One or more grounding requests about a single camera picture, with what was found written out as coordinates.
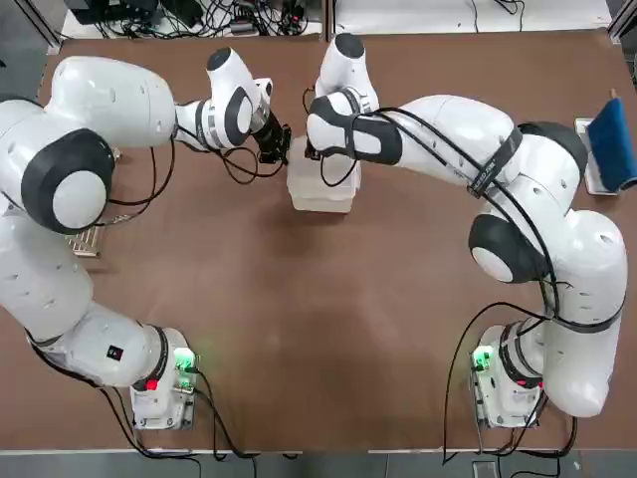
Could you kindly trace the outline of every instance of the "black cable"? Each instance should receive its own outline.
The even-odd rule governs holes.
[[[471,4],[474,6],[474,28],[476,29],[476,33],[480,33],[480,30],[478,30],[478,7],[476,7],[474,0],[471,0]]]
[[[208,381],[208,377],[198,368],[194,370],[195,373],[201,376],[203,379],[206,390],[208,391],[208,396],[210,397],[211,403],[214,405],[215,399],[212,395],[212,387],[210,386],[210,382]],[[226,454],[220,455],[217,450],[217,420],[212,420],[212,455],[217,461],[224,461],[226,459]]]
[[[306,115],[310,114],[310,109],[308,108],[308,102],[306,102],[308,93],[311,93],[315,90],[315,87],[307,87],[303,92],[303,109],[306,111]]]
[[[56,35],[58,35],[59,37],[65,39],[65,40],[76,40],[75,38],[70,37],[69,35],[65,35],[64,33],[59,32],[58,30],[54,30],[54,32],[56,32]]]
[[[577,440],[577,417],[571,416],[570,435],[568,441],[561,450],[557,451],[535,451],[535,450],[523,450],[521,453],[536,458],[564,458],[575,446]]]
[[[349,178],[349,176],[354,172],[354,170],[356,168],[356,165],[358,164],[358,158],[354,158],[352,160],[352,163],[351,163],[351,166],[349,167],[349,170],[337,182],[329,182],[327,180],[327,178],[325,177],[324,163],[325,163],[325,156],[321,155],[320,156],[320,178],[322,179],[322,182],[325,184],[325,186],[337,187],[337,186],[340,186],[341,184],[343,184]]]
[[[336,34],[336,4],[338,0],[333,0],[331,6],[331,32]]]
[[[494,2],[496,2],[502,8],[504,8],[507,11],[507,13],[511,16],[516,16],[518,14],[518,11],[519,11],[518,4],[519,3],[522,4],[522,11],[520,12],[520,31],[522,31],[523,17],[525,15],[525,8],[527,7],[527,4],[524,2],[524,0],[494,0]],[[511,10],[507,5],[514,5],[516,9]]]
[[[270,32],[272,32],[276,36],[299,36],[308,27],[310,19],[308,18],[305,9],[303,9],[302,15],[297,16],[295,13],[297,8],[296,0],[284,1],[281,12],[279,13],[279,20],[276,20],[273,13],[277,12],[277,10],[272,7],[272,4],[268,5],[267,2],[256,1],[254,11],[251,12],[250,17],[253,20],[252,23],[254,27],[259,31],[260,35],[270,35]],[[300,24],[304,24],[304,27],[301,29],[299,29]]]
[[[155,154],[154,151],[152,150],[152,148],[150,149],[150,160],[152,163],[152,189],[150,190],[150,195],[152,196],[155,193],[155,189],[157,187],[157,161],[155,159]],[[150,203],[152,202],[152,200],[146,202],[141,209],[139,209],[137,212],[132,213],[132,214],[122,214],[119,216],[114,217],[113,219],[104,221],[104,222],[98,222],[96,223],[96,226],[98,227],[105,227],[105,226],[110,226],[112,224],[118,224],[120,222],[128,222],[132,219],[134,219],[135,217],[140,216],[141,214],[143,214],[143,212],[148,209],[148,207],[150,206]]]
[[[150,155],[153,159],[153,161],[155,161],[154,159],[154,149],[151,148],[150,149]],[[170,181],[170,178],[172,177],[172,172],[174,170],[175,167],[175,140],[174,138],[170,139],[170,166],[168,167],[168,172],[166,173],[166,177],[163,181],[163,183],[161,184],[161,186],[159,186],[159,189],[157,189],[155,192],[153,192],[152,194],[150,194],[150,196],[144,198],[144,199],[139,199],[137,201],[122,201],[119,199],[109,199],[108,202],[112,203],[112,204],[117,204],[119,206],[141,206],[144,204],[147,204],[151,201],[153,201],[154,199],[156,199],[157,197],[159,197],[159,195],[164,191],[164,189],[166,188],[166,186],[168,185],[168,182]]]
[[[232,21],[231,19],[231,21],[226,22],[226,19],[228,18],[228,15],[231,15],[232,13],[231,7],[233,7],[234,1],[228,6],[223,5],[223,0],[213,0],[207,7],[201,2],[199,2],[199,5],[201,5],[204,13],[200,22],[201,27],[196,31],[191,31],[191,29],[179,17],[165,10],[163,7],[161,8],[163,16],[172,27],[172,32],[169,33],[163,33],[155,30],[148,20],[121,20],[119,21],[121,31],[117,31],[109,24],[109,22],[97,22],[95,25],[98,31],[100,31],[105,38],[108,38],[106,30],[109,30],[116,36],[127,37],[131,40],[136,38],[154,38],[159,40],[173,40],[177,38],[212,38],[223,35],[223,31],[230,26]],[[215,26],[214,14],[218,9],[223,10],[225,15],[222,17],[219,25]]]
[[[178,126],[178,129],[180,131],[182,131],[183,133],[189,135],[191,138],[193,138],[195,141],[197,141],[197,143],[199,142],[199,139],[197,138],[197,136],[192,132],[189,131],[188,129],[186,129],[183,126]],[[238,184],[241,185],[248,185],[250,183],[252,183],[256,178],[260,177],[260,178],[268,178],[268,177],[273,177],[275,175],[277,175],[279,173],[279,171],[281,171],[281,169],[283,168],[283,162],[280,161],[279,165],[277,166],[276,169],[274,169],[271,172],[259,172],[259,157],[257,156],[257,154],[250,149],[249,147],[246,146],[238,146],[238,147],[233,147],[230,149],[226,149],[225,152],[222,152],[220,149],[214,149],[212,147],[208,147],[207,149],[195,149],[192,146],[190,146],[191,149],[197,151],[197,152],[205,152],[205,153],[213,153],[216,154],[222,161],[224,166],[226,167],[226,171],[228,171],[228,174],[230,175],[230,177],[237,182]],[[241,150],[245,150],[248,151],[250,154],[252,154],[254,160],[255,160],[255,170],[251,171],[250,169],[246,169],[243,166],[240,166],[239,164],[237,164],[234,161],[231,161],[229,159],[229,157],[236,151],[241,151]],[[241,179],[237,176],[235,176],[235,174],[230,170],[231,167],[234,167],[235,169],[248,174],[250,176],[249,179]]]
[[[246,453],[244,451],[241,451],[239,448],[237,448],[237,446],[235,445],[234,441],[232,441],[232,438],[230,437],[230,433],[228,432],[228,428],[226,427],[226,425],[225,425],[225,423],[223,421],[223,418],[221,418],[221,415],[217,411],[217,407],[212,402],[210,397],[208,395],[206,395],[203,391],[201,391],[198,388],[195,388],[195,393],[197,395],[201,396],[206,401],[206,403],[208,403],[208,406],[210,406],[210,409],[212,410],[213,417],[217,421],[217,423],[219,424],[219,427],[221,428],[221,433],[223,434],[224,439],[228,443],[228,446],[230,447],[230,450],[232,450],[232,452],[235,455],[237,455],[239,458],[243,458],[243,459],[249,459],[249,458],[253,458],[255,456],[258,456],[258,454]]]
[[[199,396],[201,396],[206,403],[208,403],[208,406],[210,406],[210,410],[212,411],[212,416],[213,416],[213,423],[218,423],[219,426],[221,427],[221,432],[224,436],[224,439],[226,440],[226,443],[228,443],[228,446],[230,447],[230,449],[232,450],[232,452],[239,458],[242,459],[250,459],[252,460],[252,467],[253,467],[253,477],[257,478],[257,456],[259,456],[259,453],[246,453],[245,451],[240,450],[239,448],[237,448],[237,445],[235,445],[234,441],[232,440],[232,438],[230,437],[230,433],[228,432],[228,428],[226,427],[225,423],[223,422],[223,419],[221,418],[221,415],[219,414],[219,411],[217,410],[217,407],[214,404],[214,400],[213,400],[213,395],[212,395],[212,388],[210,387],[210,382],[208,381],[208,378],[206,377],[205,373],[201,370],[199,370],[198,368],[195,368],[194,371],[203,378],[205,384],[206,384],[206,388],[208,390],[208,395],[206,393],[204,393],[203,391],[201,391],[198,388],[195,388],[195,393]]]

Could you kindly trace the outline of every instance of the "table surface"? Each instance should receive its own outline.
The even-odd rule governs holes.
[[[365,37],[370,77],[383,105],[433,94],[474,98],[516,121],[573,124],[593,117],[615,88],[629,122],[637,103],[622,52],[603,31]],[[253,75],[270,77],[273,108],[296,135],[305,131],[302,93],[319,71],[316,38],[211,41],[68,41],[47,66],[71,55],[139,64],[169,83],[175,100],[208,98],[208,56],[230,45]],[[165,171],[169,147],[157,152]],[[146,195],[146,149],[126,150],[113,196]],[[608,214],[630,248],[637,240],[633,191],[597,199],[583,185],[574,207]],[[87,261],[102,304],[184,333],[202,355],[236,443],[252,450],[436,449],[442,445],[445,380],[454,346],[485,305],[506,300],[539,308],[536,286],[507,286],[471,258],[467,235],[481,204],[458,188],[405,170],[366,164],[346,216],[292,207],[282,174],[250,186],[232,182],[214,156],[177,146],[173,179],[142,216],[109,229],[103,257]],[[637,256],[629,256],[631,273]],[[606,407],[580,420],[580,448],[637,447],[631,349],[637,324],[630,298]],[[462,354],[489,324],[515,319],[493,311],[476,324]],[[101,395],[48,370],[24,333],[2,317],[0,448],[123,448]],[[194,431],[156,432],[147,445],[210,448],[207,410]],[[569,420],[549,407],[529,447],[560,447]],[[452,381],[450,446],[476,448],[459,363]],[[508,433],[487,433],[498,446]]]

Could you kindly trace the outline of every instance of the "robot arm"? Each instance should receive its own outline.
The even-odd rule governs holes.
[[[281,158],[285,135],[269,109],[272,82],[253,82],[230,50],[208,66],[214,105],[176,107],[153,72],[88,57],[58,66],[44,108],[0,98],[0,305],[45,360],[97,385],[130,386],[141,428],[186,423],[192,352],[176,330],[95,303],[91,279],[61,234],[101,216],[114,168],[110,144],[156,146],[177,135],[207,150],[239,145],[251,133],[262,160]],[[200,142],[183,135],[183,124],[196,127]]]
[[[177,106],[175,138],[198,151],[242,145],[251,135],[260,161],[286,160],[291,132],[272,113],[273,83],[253,80],[241,57],[223,48],[208,60],[212,98]]]
[[[327,50],[321,76],[329,71],[325,63],[338,49],[339,37]],[[342,59],[334,64],[336,69],[355,70]],[[573,416],[600,413],[626,294],[626,250],[621,233],[607,217],[570,208],[587,161],[579,138],[555,123],[516,126],[497,109],[452,96],[418,99],[402,107],[402,113],[386,113],[387,118],[369,115],[367,93],[355,86],[367,84],[366,71],[359,75],[359,82],[330,83],[327,95],[313,101],[307,126],[316,151],[326,160],[344,154],[405,167],[470,190],[487,188],[496,179],[527,213],[549,251],[560,284],[561,321],[544,323],[518,337],[534,321],[528,318],[504,329],[489,329],[481,341],[497,351],[490,357],[489,370],[480,375],[480,389],[487,391],[482,401],[489,423],[523,426],[542,387]],[[418,120],[426,120],[433,128]],[[543,280],[546,261],[530,225],[507,195],[495,189],[487,194],[508,217],[493,204],[485,204],[469,234],[474,259],[502,282]],[[497,393],[488,392],[491,378]]]

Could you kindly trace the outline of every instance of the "blue cloth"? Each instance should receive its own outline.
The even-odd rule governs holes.
[[[604,187],[617,192],[636,184],[637,164],[624,105],[619,98],[606,104],[587,132]]]

